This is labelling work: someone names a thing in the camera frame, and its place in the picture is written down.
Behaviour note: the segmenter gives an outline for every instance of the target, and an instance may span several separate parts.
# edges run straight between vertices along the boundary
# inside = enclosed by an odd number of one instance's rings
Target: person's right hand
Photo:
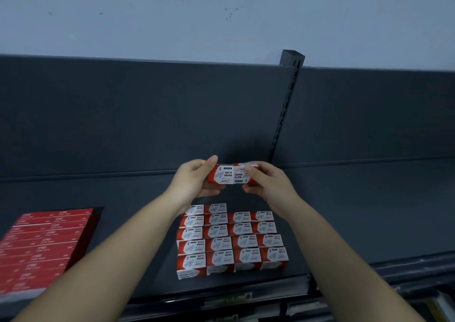
[[[265,161],[256,161],[258,169],[247,165],[245,172],[253,178],[259,186],[243,185],[246,193],[256,194],[263,198],[270,209],[289,222],[296,208],[303,200],[297,195],[291,181],[283,170]]]

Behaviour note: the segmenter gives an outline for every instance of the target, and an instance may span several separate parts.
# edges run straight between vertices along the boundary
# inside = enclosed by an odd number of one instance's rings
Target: stack of red boxes
[[[26,213],[0,242],[0,302],[33,298],[85,254],[93,208]]]
[[[289,261],[271,211],[227,213],[226,204],[197,204],[186,211],[179,227],[179,279],[284,268]]]

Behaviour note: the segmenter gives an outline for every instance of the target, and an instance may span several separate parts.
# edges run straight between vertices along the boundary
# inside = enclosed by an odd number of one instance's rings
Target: finger
[[[180,165],[180,168],[183,168],[186,171],[194,171],[199,169],[204,163],[205,160],[203,159],[194,159],[191,161],[187,161],[186,163],[183,163],[182,165]]]
[[[207,159],[205,161],[205,163],[203,163],[201,165],[201,167],[199,169],[196,170],[196,174],[197,176],[203,180],[207,177],[207,175],[209,174],[210,171],[212,171],[212,169],[215,167],[215,164],[217,163],[218,161],[218,156],[217,155],[212,155],[209,159]]]
[[[253,178],[256,182],[258,182],[263,187],[267,186],[271,179],[264,172],[261,172],[258,169],[253,168],[251,165],[245,166],[245,172],[248,176]]]
[[[256,194],[256,195],[262,196],[262,187],[244,186],[243,191],[248,194]]]
[[[207,180],[202,182],[202,189],[224,189],[225,187],[225,184],[212,184]]]
[[[219,195],[219,193],[220,193],[220,190],[201,189],[196,197],[216,196],[216,195]]]
[[[259,169],[261,169],[261,171],[264,172],[267,176],[273,176],[278,170],[276,166],[273,166],[266,161],[255,161],[255,163],[259,165]]]

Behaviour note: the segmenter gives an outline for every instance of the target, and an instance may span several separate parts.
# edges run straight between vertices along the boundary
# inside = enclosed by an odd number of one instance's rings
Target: wall
[[[0,53],[455,69],[455,0],[0,0]]]

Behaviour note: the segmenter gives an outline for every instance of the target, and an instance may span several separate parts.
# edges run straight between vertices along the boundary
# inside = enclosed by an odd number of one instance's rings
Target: person
[[[122,313],[173,220],[196,197],[218,195],[224,186],[206,181],[217,156],[182,164],[166,191],[21,311],[14,322],[104,322]],[[328,222],[294,190],[286,174],[266,162],[245,171],[257,194],[291,226],[300,249],[338,322],[424,321],[372,270]]]

